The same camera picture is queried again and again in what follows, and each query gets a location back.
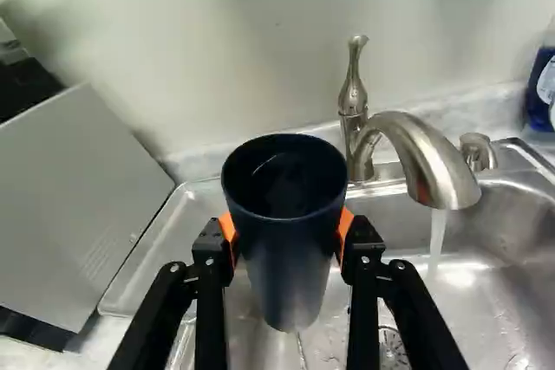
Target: dish soap bottle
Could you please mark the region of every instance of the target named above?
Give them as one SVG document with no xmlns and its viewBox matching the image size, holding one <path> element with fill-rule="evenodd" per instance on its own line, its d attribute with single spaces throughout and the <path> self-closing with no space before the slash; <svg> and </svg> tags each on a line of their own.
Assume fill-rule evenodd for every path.
<svg viewBox="0 0 555 370">
<path fill-rule="evenodd" d="M 545 33 L 536 55 L 526 89 L 526 114 L 530 127 L 553 132 L 549 107 L 555 98 L 555 17 Z"/>
</svg>

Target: faucet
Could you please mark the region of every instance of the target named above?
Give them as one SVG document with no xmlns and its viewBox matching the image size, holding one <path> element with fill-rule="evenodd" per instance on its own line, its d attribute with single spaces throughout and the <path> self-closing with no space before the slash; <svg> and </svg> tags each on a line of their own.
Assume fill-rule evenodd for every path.
<svg viewBox="0 0 555 370">
<path fill-rule="evenodd" d="M 381 137 L 386 136 L 399 155 L 412 199 L 449 210 L 476 204 L 481 197 L 476 178 L 457 148 L 439 131 L 404 112 L 387 111 L 368 117 L 368 95 L 358 72 L 358 60 L 367 41 L 364 35 L 349 40 L 349 69 L 338 99 L 349 180 L 373 179 L 372 154 Z"/>
<path fill-rule="evenodd" d="M 460 153 L 472 172 L 497 168 L 498 162 L 490 139 L 482 133 L 465 133 L 460 136 Z"/>
</svg>

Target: sink strainer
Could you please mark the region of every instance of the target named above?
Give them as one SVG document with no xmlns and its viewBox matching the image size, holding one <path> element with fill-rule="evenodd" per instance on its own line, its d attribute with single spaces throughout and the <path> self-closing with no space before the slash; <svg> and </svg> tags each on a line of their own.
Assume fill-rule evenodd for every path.
<svg viewBox="0 0 555 370">
<path fill-rule="evenodd" d="M 402 344 L 399 331 L 385 325 L 381 325 L 378 331 L 382 370 L 410 370 L 407 353 L 405 353 L 405 346 Z"/>
</svg>

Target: cup rim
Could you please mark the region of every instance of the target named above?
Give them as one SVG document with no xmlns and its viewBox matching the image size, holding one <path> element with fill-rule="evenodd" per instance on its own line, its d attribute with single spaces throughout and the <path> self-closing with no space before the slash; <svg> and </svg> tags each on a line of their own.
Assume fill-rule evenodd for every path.
<svg viewBox="0 0 555 370">
<path fill-rule="evenodd" d="M 257 214 L 256 212 L 247 210 L 242 204 L 238 203 L 230 194 L 229 191 L 227 191 L 226 187 L 225 187 L 225 171 L 226 168 L 228 168 L 229 164 L 231 163 L 230 160 L 232 159 L 233 156 L 236 156 L 237 152 L 241 152 L 245 146 L 251 145 L 253 142 L 255 141 L 260 141 L 260 140 L 267 140 L 269 138 L 284 138 L 284 137 L 302 137 L 305 140 L 313 140 L 315 142 L 319 142 L 320 144 L 322 144 L 323 146 L 326 146 L 328 148 L 328 150 L 330 150 L 332 153 L 335 153 L 336 156 L 339 157 L 339 159 L 343 162 L 343 169 L 344 169 L 344 181 L 343 181 L 343 185 L 341 188 L 341 191 L 337 193 L 337 195 L 331 199 L 327 204 L 323 205 L 322 207 L 318 208 L 317 210 L 314 210 L 312 212 L 309 212 L 308 214 L 305 214 L 303 216 L 300 217 L 287 217 L 287 218 L 282 218 L 282 217 L 268 217 L 268 216 L 263 216 L 261 214 Z M 347 163 L 345 162 L 345 158 L 343 156 L 343 154 L 341 152 L 339 152 L 339 150 L 331 145 L 327 140 L 318 138 L 317 136 L 312 136 L 309 134 L 305 134 L 305 133 L 273 133 L 273 134 L 266 134 L 266 135 L 262 135 L 262 136 L 258 136 L 256 138 L 253 138 L 251 140 L 247 140 L 245 143 L 243 143 L 242 145 L 236 147 L 225 159 L 224 164 L 222 165 L 222 170 L 221 170 L 221 174 L 220 174 L 220 184 L 222 186 L 222 190 L 224 191 L 225 194 L 225 199 L 232 201 L 233 204 L 235 205 L 236 209 L 239 209 L 240 211 L 242 211 L 245 214 L 248 214 L 249 216 L 252 216 L 254 218 L 257 218 L 259 220 L 263 220 L 263 221 L 271 221 L 271 222 L 278 222 L 278 223 L 290 223 L 290 222 L 296 222 L 296 221 L 303 221 L 312 217 L 316 217 L 321 215 L 323 212 L 327 211 L 330 209 L 330 207 L 336 205 L 337 200 L 338 199 L 345 199 L 345 195 L 347 193 L 347 186 L 349 184 L 349 178 L 347 175 Z"/>
</svg>

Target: water stream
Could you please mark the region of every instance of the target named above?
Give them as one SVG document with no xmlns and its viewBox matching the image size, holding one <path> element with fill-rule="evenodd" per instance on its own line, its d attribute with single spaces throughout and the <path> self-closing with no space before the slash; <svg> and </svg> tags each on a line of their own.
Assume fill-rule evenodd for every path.
<svg viewBox="0 0 555 370">
<path fill-rule="evenodd" d="M 440 262 L 443 237 L 447 225 L 447 210 L 432 209 L 432 237 L 430 238 L 430 257 L 428 259 L 428 272 L 426 279 L 433 282 L 437 275 L 437 267 Z"/>
</svg>

